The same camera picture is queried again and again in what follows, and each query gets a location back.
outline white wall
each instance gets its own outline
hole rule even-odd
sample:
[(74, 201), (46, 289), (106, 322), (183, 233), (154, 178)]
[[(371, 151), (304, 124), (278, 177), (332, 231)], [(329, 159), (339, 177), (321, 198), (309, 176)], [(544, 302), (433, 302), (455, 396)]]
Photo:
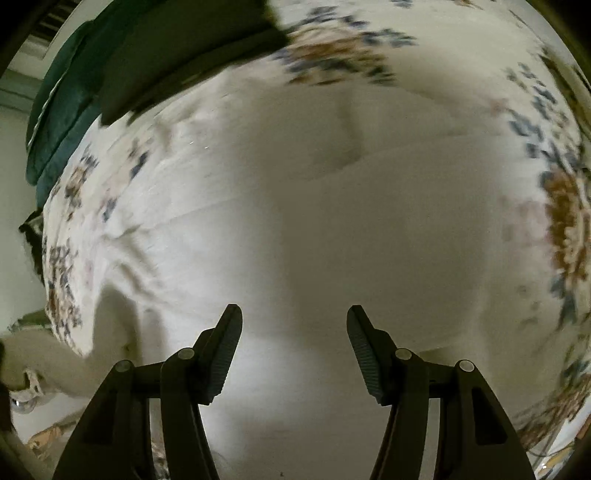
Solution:
[(19, 51), (8, 68), (29, 77), (43, 79), (51, 62), (60, 51), (61, 46), (74, 33), (74, 31), (87, 20), (92, 20), (101, 13), (113, 0), (83, 0), (68, 17), (60, 28), (56, 37), (51, 42), (45, 57), (39, 59), (36, 56)]
[(0, 107), (0, 332), (45, 305), (18, 227), (35, 210), (35, 189), (25, 180), (27, 116)]

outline pillow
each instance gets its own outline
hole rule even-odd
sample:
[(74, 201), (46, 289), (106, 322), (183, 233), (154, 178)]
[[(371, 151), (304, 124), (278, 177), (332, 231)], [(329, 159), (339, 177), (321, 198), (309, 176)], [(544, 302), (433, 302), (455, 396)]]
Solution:
[(105, 65), (101, 123), (110, 125), (233, 61), (282, 48), (259, 0), (167, 0), (145, 14)]
[(90, 23), (83, 38), (80, 40), (77, 36), (78, 43), (72, 40), (63, 56), (60, 56), (60, 59), (66, 57), (73, 45), (77, 45), (67, 70), (63, 71), (60, 62), (55, 68), (52, 64), (50, 79), (54, 80), (61, 72), (61, 81), (55, 82), (51, 88), (50, 102), (46, 104), (42, 121), (32, 135), (27, 162), (29, 183), (36, 185), (41, 176), (44, 177), (43, 188), (37, 191), (37, 206), (43, 206), (86, 129), (99, 115), (95, 99), (108, 58), (138, 18), (161, 1), (113, 1)]
[(86, 35), (90, 31), (92, 22), (84, 22), (76, 31), (66, 40), (53, 60), (49, 70), (41, 83), (33, 106), (31, 114), (29, 115), (29, 124), (27, 126), (27, 151), (30, 150), (31, 144), (35, 140), (35, 134), (38, 131), (43, 115), (47, 111), (51, 99), (53, 98), (58, 85), (60, 84), (64, 74), (70, 68), (70, 64), (78, 51), (81, 43), (84, 41)]

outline metal pin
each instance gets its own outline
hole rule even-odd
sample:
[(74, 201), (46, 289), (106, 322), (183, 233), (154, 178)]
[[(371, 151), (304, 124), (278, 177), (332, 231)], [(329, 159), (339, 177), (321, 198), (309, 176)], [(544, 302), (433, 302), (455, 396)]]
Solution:
[(473, 372), (476, 367), (469, 360), (462, 360), (460, 362), (460, 368), (464, 370), (464, 372)]
[(121, 360), (115, 365), (115, 370), (117, 370), (119, 373), (127, 372), (127, 370), (130, 368), (131, 362), (129, 360)]
[(399, 348), (398, 350), (396, 350), (396, 353), (394, 353), (394, 355), (396, 355), (396, 358), (400, 360), (410, 360), (413, 357), (413, 353), (405, 348)]
[(192, 348), (183, 348), (179, 353), (178, 357), (181, 360), (190, 360), (195, 356), (195, 350)]

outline bed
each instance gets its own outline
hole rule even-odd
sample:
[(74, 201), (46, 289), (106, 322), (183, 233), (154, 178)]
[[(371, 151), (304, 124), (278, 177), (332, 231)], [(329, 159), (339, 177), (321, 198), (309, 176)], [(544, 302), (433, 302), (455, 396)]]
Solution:
[(162, 361), (238, 303), (203, 412), (223, 476), (358, 478), (388, 414), (346, 336), (359, 303), (424, 359), (473, 360), (542, 451), (591, 391), (583, 73), (501, 1), (272, 12), (281, 47), (135, 92), (133, 112), (101, 117), (104, 86), (94, 119), (78, 108), (87, 128), (38, 190), (46, 313), (86, 362), (73, 371)]

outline white bedsheet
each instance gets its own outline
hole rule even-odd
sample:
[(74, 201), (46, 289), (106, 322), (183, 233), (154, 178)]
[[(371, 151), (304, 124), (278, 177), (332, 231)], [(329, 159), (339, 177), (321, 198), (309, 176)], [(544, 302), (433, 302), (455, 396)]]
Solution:
[(91, 127), (44, 209), (54, 331), (152, 363), (238, 303), (202, 410), (224, 475), (352, 480), (388, 415), (346, 334), (360, 303), (425, 359), (471, 358), (531, 448), (591, 385), (581, 120), (500, 2), (335, 5), (280, 9), (307, 19), (286, 50)]

